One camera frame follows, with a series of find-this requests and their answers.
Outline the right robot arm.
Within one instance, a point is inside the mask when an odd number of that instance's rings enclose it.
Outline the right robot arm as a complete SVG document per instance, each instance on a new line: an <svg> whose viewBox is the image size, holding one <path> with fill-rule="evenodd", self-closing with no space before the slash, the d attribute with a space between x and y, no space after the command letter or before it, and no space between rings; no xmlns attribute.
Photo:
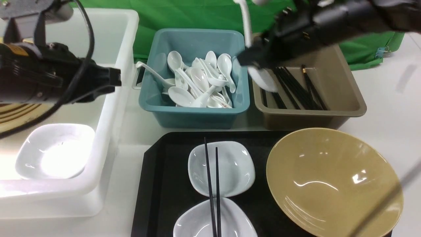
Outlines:
<svg viewBox="0 0 421 237"><path fill-rule="evenodd" d="M272 68L282 62L371 33L420 33L419 0L295 0L256 42L238 54L242 66Z"/></svg>

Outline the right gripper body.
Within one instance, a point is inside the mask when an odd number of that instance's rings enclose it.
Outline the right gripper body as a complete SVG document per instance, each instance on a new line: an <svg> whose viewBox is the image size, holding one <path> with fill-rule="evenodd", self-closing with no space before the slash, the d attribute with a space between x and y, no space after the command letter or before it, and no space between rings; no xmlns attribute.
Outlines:
<svg viewBox="0 0 421 237"><path fill-rule="evenodd" d="M284 8L275 15L273 24L238 54L240 65L271 68L326 47L316 21L326 10L328 7Z"/></svg>

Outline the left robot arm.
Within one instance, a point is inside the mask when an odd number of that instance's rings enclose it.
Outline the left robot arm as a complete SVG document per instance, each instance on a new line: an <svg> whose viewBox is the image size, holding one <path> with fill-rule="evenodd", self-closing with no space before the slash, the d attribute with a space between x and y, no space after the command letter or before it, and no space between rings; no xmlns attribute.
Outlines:
<svg viewBox="0 0 421 237"><path fill-rule="evenodd" d="M121 71L92 60L94 34L90 22L85 58L67 45L46 42L46 25L73 16L68 0L7 0L1 4L5 29L1 36L1 104L87 103L122 85Z"/></svg>

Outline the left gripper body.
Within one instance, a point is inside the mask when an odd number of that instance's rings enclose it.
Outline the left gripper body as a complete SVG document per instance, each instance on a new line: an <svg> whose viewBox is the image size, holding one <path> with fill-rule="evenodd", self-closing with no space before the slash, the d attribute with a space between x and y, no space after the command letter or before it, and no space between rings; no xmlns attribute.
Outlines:
<svg viewBox="0 0 421 237"><path fill-rule="evenodd" d="M66 45L35 46L30 42L1 43L1 104L56 103L65 93L84 58ZM89 103L114 93L122 85L121 71L90 60L65 104Z"/></svg>

